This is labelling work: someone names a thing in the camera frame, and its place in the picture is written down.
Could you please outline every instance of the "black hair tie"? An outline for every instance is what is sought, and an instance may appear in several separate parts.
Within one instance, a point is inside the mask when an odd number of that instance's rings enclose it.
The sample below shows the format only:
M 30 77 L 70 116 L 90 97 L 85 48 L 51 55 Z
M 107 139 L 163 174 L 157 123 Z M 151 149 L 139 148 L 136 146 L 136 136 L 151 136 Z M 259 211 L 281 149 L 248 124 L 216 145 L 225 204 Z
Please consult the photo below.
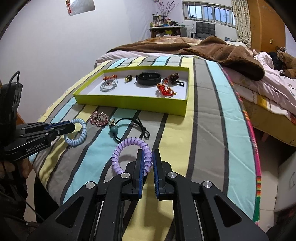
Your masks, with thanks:
M 177 81 L 175 82 L 175 84 L 176 84 L 176 85 L 180 85 L 180 86 L 184 86 L 184 85 L 185 85 L 185 83 L 184 83 L 183 81 L 179 81 L 179 80 L 177 80 Z
M 120 139 L 120 138 L 117 136 L 117 133 L 118 133 L 117 123 L 120 122 L 120 121 L 122 121 L 122 120 L 130 120 L 130 121 L 134 122 L 135 124 L 137 124 L 137 125 L 141 128 L 141 130 L 142 130 L 142 133 L 141 133 L 141 135 L 139 136 L 139 138 L 142 139 L 142 138 L 144 137 L 145 139 L 149 139 L 149 137 L 150 137 L 150 133 L 149 133 L 149 131 L 147 131 L 146 128 L 143 126 L 143 124 L 142 124 L 142 122 L 140 121 L 139 117 L 137 117 L 137 119 L 133 119 L 133 118 L 126 117 L 126 118 L 121 118 L 121 119 L 119 119 L 118 121 L 116 121 L 115 119 L 113 119 L 113 120 L 110 122 L 110 125 L 109 125 L 110 132 L 113 134 L 114 139 L 115 139 L 118 143 L 120 143 L 120 142 L 122 142 L 122 141 L 125 140 L 125 138 L 121 138 L 121 139 Z

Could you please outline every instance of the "floral curtain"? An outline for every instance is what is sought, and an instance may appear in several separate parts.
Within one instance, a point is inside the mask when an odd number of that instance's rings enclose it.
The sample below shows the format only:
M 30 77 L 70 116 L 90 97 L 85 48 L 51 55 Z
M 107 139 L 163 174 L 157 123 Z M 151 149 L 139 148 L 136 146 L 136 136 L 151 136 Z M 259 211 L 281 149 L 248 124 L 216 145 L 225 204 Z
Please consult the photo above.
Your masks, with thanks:
M 247 0 L 232 0 L 238 40 L 251 47 L 250 12 Z

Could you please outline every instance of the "blue gripper pad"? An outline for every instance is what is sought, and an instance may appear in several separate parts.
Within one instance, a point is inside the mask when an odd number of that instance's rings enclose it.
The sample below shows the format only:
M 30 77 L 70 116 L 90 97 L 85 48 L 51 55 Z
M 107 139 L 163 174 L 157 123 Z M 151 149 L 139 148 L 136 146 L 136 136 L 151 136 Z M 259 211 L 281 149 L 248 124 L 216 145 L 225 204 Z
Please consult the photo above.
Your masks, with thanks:
M 65 124 L 70 124 L 71 121 L 67 120 L 67 121 L 62 121 L 62 122 L 57 122 L 57 123 L 51 123 L 51 124 L 48 124 L 48 126 L 45 128 L 46 130 L 47 129 L 50 129 L 52 127 L 57 127 L 57 126 L 61 126 L 61 125 L 65 125 Z
M 142 198 L 142 193 L 143 193 L 144 167 L 145 167 L 145 160 L 144 160 L 144 152 L 142 151 L 141 166 L 140 166 L 140 173 L 139 173 L 139 199 Z
M 159 179 L 158 179 L 158 172 L 157 172 L 157 165 L 156 165 L 154 151 L 152 152 L 152 163 L 153 163 L 155 195 L 156 195 L 156 198 L 158 199 L 159 198 Z

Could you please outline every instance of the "red hair tie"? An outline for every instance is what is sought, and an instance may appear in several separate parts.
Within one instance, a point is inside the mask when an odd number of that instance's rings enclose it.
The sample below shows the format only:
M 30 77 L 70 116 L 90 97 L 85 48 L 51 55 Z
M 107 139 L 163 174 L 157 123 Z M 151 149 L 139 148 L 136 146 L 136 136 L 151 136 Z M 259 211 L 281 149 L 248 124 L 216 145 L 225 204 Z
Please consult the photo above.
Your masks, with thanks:
M 157 89 L 159 89 L 161 91 L 161 93 L 164 96 L 173 96 L 175 95 L 177 92 L 174 92 L 170 87 L 167 87 L 167 89 L 165 89 L 165 85 L 164 84 L 157 84 L 156 85 Z

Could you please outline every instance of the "light blue spiral hair tie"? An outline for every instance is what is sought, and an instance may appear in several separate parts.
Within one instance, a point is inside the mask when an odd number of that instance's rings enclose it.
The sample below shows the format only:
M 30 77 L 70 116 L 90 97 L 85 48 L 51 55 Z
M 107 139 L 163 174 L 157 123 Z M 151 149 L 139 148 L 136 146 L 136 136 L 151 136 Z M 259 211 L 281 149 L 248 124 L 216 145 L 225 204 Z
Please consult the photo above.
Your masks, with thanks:
M 68 134 L 64 134 L 65 142 L 70 146 L 79 146 L 82 144 L 86 139 L 86 123 L 83 119 L 76 118 L 71 121 L 73 124 L 79 123 L 82 125 L 82 132 L 78 139 L 72 140 L 68 137 Z

